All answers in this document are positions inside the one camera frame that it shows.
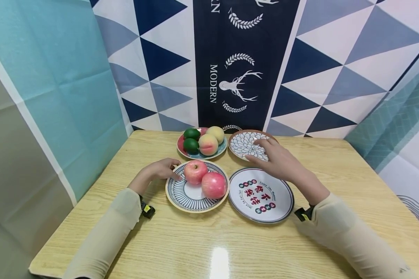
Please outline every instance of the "laurel wreath graphic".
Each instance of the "laurel wreath graphic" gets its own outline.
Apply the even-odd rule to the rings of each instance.
[[[228,18],[230,19],[231,23],[237,27],[238,29],[250,29],[251,27],[255,26],[256,24],[260,23],[262,20],[262,15],[258,15],[254,20],[252,21],[243,21],[240,18],[237,17],[237,15],[230,10],[228,11],[230,14]]]
[[[230,56],[230,58],[228,58],[227,61],[225,61],[225,68],[227,69],[229,65],[233,64],[233,62],[238,60],[245,60],[251,65],[255,65],[255,61],[253,60],[253,58],[251,58],[250,55],[246,53],[235,53],[232,56]]]
[[[224,131],[229,130],[229,129],[236,129],[238,131],[242,131],[242,128],[236,125],[227,125],[227,126],[223,126],[222,129]]]
[[[245,111],[247,109],[247,105],[243,106],[242,108],[231,108],[230,105],[228,105],[227,103],[225,103],[225,101],[222,103],[222,106],[227,111],[234,112],[235,114],[237,112]]]

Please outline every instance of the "hand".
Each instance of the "hand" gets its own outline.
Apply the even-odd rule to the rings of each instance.
[[[318,180],[316,175],[305,168],[289,150],[274,139],[259,139],[254,142],[265,149],[268,162],[251,155],[248,161],[263,169],[266,173],[281,180],[293,183],[311,205],[317,205],[330,195],[330,191]]]
[[[160,161],[153,162],[144,167],[137,174],[137,176],[135,176],[128,188],[132,189],[139,195],[143,195],[149,183],[154,179],[168,179],[171,177],[180,181],[181,177],[172,171],[175,168],[175,165],[180,164],[179,160],[171,158],[165,158]]]
[[[307,174],[310,173],[310,171],[289,152],[289,150],[282,147],[274,139],[259,139],[256,140],[254,144],[265,149],[265,153],[268,156],[268,162],[262,161],[251,155],[246,155],[245,158],[259,168],[262,168],[271,176],[295,184],[298,180],[301,180],[302,177],[307,176]]]

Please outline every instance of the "person's left hand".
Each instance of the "person's left hand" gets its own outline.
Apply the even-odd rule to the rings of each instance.
[[[132,182],[128,188],[132,189],[139,195],[143,195],[147,189],[147,186],[154,179],[168,179],[173,178],[177,181],[181,180],[181,177],[174,173],[172,170],[175,165],[180,165],[180,161],[171,158],[165,158],[160,161],[156,161],[144,167]]]

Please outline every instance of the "plate rim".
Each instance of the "plate rim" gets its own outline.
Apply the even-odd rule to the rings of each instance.
[[[244,168],[241,168],[240,170],[237,170],[237,171],[235,171],[231,176],[230,176],[230,184],[231,184],[231,179],[236,175],[236,174],[238,174],[239,172],[241,172],[241,171],[244,171],[244,170],[259,170],[259,171],[263,171],[263,172],[265,172],[263,169],[260,169],[260,168],[257,168],[257,167],[244,167]],[[291,205],[291,208],[289,209],[289,212],[287,213],[287,214],[285,214],[283,217],[281,217],[280,219],[278,219],[278,220],[274,220],[274,221],[261,221],[261,220],[257,220],[257,219],[255,219],[255,218],[252,218],[252,217],[250,217],[250,216],[247,216],[245,213],[243,213],[236,205],[235,205],[235,203],[233,202],[233,199],[231,198],[231,195],[229,194],[228,195],[228,199],[230,200],[230,204],[242,215],[242,216],[244,216],[245,218],[248,218],[249,220],[252,220],[252,221],[254,221],[254,222],[257,222],[257,223],[261,223],[261,224],[276,224],[276,223],[279,223],[279,222],[281,222],[281,221],[284,221],[284,220],[286,220],[286,218],[288,218],[291,214],[292,214],[292,211],[293,211],[293,209],[294,209],[294,207],[295,207],[295,195],[293,194],[293,191],[292,191],[292,188],[289,186],[289,184],[286,182],[286,181],[284,181],[284,180],[282,180],[282,179],[279,179],[279,181],[281,181],[281,182],[283,182],[283,184],[286,186],[286,188],[289,190],[289,193],[291,194],[291,198],[292,198],[292,205]]]
[[[241,159],[241,160],[243,160],[243,161],[246,161],[246,162],[249,162],[247,159],[244,159],[244,158],[242,158],[241,156],[239,156],[239,155],[237,155],[232,149],[231,149],[231,140],[233,139],[233,137],[235,137],[236,135],[239,135],[240,133],[246,133],[246,132],[256,132],[256,133],[261,133],[261,134],[263,134],[263,135],[266,135],[267,137],[269,137],[269,138],[272,138],[272,139],[274,139],[275,141],[278,141],[277,139],[275,139],[275,137],[274,136],[272,136],[272,135],[270,135],[269,133],[267,133],[267,132],[263,132],[263,131],[259,131],[259,130],[254,130],[254,129],[246,129],[246,130],[240,130],[240,131],[237,131],[236,133],[233,133],[231,136],[230,136],[230,138],[228,139],[228,143],[227,143],[227,145],[228,145],[228,148],[230,149],[230,151],[231,151],[231,153],[233,153],[237,158],[239,158],[239,159]]]
[[[169,196],[169,191],[168,191],[168,183],[169,183],[169,180],[171,180],[171,179],[173,179],[173,178],[171,178],[171,177],[169,177],[168,179],[166,179],[166,184],[165,184],[165,191],[166,191],[166,197],[168,197],[168,200],[169,200],[169,202],[173,205],[173,206],[175,206],[175,208],[178,208],[178,209],[180,209],[181,211],[183,211],[183,212],[188,212],[188,213],[192,213],[192,214],[200,214],[200,213],[205,213],[205,212],[209,212],[209,211],[212,211],[213,209],[216,209],[216,208],[218,208],[218,206],[220,206],[226,199],[227,199],[227,197],[228,197],[228,195],[230,194],[230,179],[228,178],[228,174],[223,170],[223,168],[221,168],[218,164],[215,164],[214,162],[212,162],[212,161],[207,161],[207,160],[200,160],[200,159],[193,159],[193,160],[197,160],[197,161],[202,161],[202,162],[207,162],[207,163],[210,163],[210,164],[213,164],[213,165],[215,165],[216,167],[218,167],[221,171],[222,171],[222,173],[224,174],[224,176],[225,176],[225,178],[227,179],[227,191],[226,191],[226,193],[225,193],[225,195],[220,199],[220,202],[218,203],[218,204],[216,204],[215,206],[213,206],[212,208],[210,208],[210,209],[205,209],[205,210],[203,210],[203,211],[191,211],[191,210],[186,210],[186,209],[183,209],[183,208],[181,208],[181,207],[179,207],[178,205],[176,205],[174,202],[172,202],[172,200],[171,200],[171,197]],[[183,165],[186,165],[186,164],[188,164],[190,161],[186,161],[186,162],[184,162],[183,164],[180,164],[180,165],[178,165],[177,167],[175,167],[172,171],[173,172],[175,172],[175,170],[177,170],[177,168],[179,168],[179,167],[182,167]]]
[[[194,127],[195,129],[201,129],[201,128],[206,128],[206,127]],[[213,154],[213,155],[211,155],[211,156],[209,156],[209,157],[206,157],[206,158],[204,158],[204,159],[196,159],[196,158],[191,158],[191,157],[189,157],[187,154],[184,154],[183,152],[181,152],[181,150],[179,149],[179,139],[180,139],[180,137],[181,136],[183,136],[183,133],[184,133],[184,131],[183,132],[181,132],[181,134],[179,135],[179,137],[177,138],[177,141],[175,142],[175,147],[177,148],[177,151],[181,154],[181,155],[183,155],[183,156],[185,156],[186,158],[188,158],[188,159],[191,159],[191,160],[200,160],[200,161],[205,161],[205,160],[209,160],[209,159],[214,159],[214,158],[216,158],[217,156],[219,156],[219,155],[221,155],[222,153],[224,153],[224,151],[225,150],[227,150],[227,147],[228,147],[228,144],[229,144],[229,141],[227,140],[227,137],[225,136],[225,133],[223,134],[223,141],[225,142],[227,142],[227,145],[225,146],[225,148],[220,152],[220,153],[215,153],[215,154]]]

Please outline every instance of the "navy blue banner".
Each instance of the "navy blue banner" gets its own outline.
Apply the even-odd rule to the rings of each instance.
[[[263,129],[299,3],[194,1],[201,127]]]

